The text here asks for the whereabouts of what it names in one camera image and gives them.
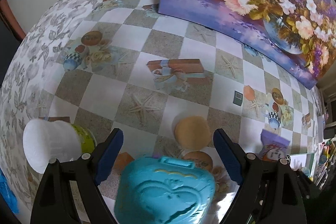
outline toy compact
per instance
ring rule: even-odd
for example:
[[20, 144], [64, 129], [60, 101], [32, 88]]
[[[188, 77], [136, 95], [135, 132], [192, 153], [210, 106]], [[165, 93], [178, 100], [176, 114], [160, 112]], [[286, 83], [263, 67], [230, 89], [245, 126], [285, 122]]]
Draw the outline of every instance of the toy compact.
[[121, 174], [114, 212], [120, 224], [198, 224], [214, 193], [213, 176], [194, 162], [143, 157]]

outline snack bag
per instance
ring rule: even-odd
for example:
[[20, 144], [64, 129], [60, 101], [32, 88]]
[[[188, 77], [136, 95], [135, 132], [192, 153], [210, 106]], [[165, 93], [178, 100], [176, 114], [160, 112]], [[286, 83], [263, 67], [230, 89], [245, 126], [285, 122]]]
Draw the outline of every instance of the snack bag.
[[290, 141], [263, 129], [261, 142], [263, 144], [263, 148], [259, 153], [261, 160], [278, 161], [281, 158], [286, 158], [286, 151]]

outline canvas painting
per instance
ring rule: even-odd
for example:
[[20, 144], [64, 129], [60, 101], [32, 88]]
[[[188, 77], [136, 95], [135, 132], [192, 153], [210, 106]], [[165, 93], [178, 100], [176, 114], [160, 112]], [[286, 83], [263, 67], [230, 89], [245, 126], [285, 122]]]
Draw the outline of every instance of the canvas painting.
[[247, 44], [308, 89], [335, 60], [334, 0], [161, 0], [159, 13]]

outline checkered tablecloth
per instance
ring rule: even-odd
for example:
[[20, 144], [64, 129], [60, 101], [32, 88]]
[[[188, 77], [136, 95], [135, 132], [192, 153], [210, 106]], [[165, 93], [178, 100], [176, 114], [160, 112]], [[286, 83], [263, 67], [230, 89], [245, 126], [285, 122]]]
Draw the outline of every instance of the checkered tablecloth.
[[[70, 116], [73, 123], [89, 128], [98, 142], [103, 142], [112, 128], [120, 128], [124, 133], [122, 152], [135, 159], [153, 153], [179, 155], [174, 127], [181, 118], [191, 115], [204, 117], [212, 132], [223, 128], [246, 152], [261, 150], [260, 133], [264, 128], [290, 140], [289, 153], [313, 151], [316, 88], [307, 90], [276, 63], [261, 54], [251, 54], [231, 37], [148, 8], [157, 3], [159, 0], [108, 0], [88, 15], [73, 32], [44, 83], [40, 116]], [[69, 48], [91, 30], [103, 34], [116, 61], [102, 65], [98, 71], [91, 61], [85, 69], [65, 72], [63, 61]], [[90, 52], [99, 50], [90, 48]], [[172, 90], [169, 94], [157, 90], [148, 61], [182, 58], [200, 59], [210, 84], [191, 85], [186, 91]], [[256, 106], [245, 97], [242, 106], [233, 104], [235, 91], [243, 93], [247, 85], [255, 92]], [[273, 88], [281, 90], [293, 115], [292, 122], [276, 131], [257, 111]], [[141, 110], [129, 111], [136, 106]], [[307, 113], [311, 115], [309, 128], [301, 121]], [[202, 151], [213, 158], [214, 165], [221, 164], [212, 143]], [[100, 190], [113, 199], [117, 187], [118, 177], [111, 174]]]

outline white container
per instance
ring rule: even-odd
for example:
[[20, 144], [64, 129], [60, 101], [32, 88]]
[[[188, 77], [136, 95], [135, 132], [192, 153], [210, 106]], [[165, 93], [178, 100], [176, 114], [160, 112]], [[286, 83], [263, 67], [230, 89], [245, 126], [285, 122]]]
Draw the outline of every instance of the white container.
[[82, 155], [80, 136], [64, 121], [30, 120], [23, 133], [23, 148], [28, 163], [40, 174], [51, 158], [65, 162]]

